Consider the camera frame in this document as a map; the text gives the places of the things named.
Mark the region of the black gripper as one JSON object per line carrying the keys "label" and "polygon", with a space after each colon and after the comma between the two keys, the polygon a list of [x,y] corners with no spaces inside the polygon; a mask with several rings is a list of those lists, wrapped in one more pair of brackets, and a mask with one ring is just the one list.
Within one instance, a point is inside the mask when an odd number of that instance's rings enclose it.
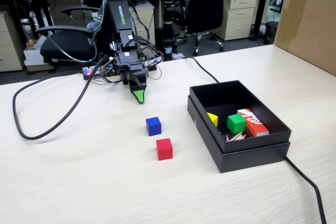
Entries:
{"label": "black gripper", "polygon": [[144,92],[149,71],[141,62],[117,65],[117,74],[126,73],[131,93],[139,104],[144,103]]}

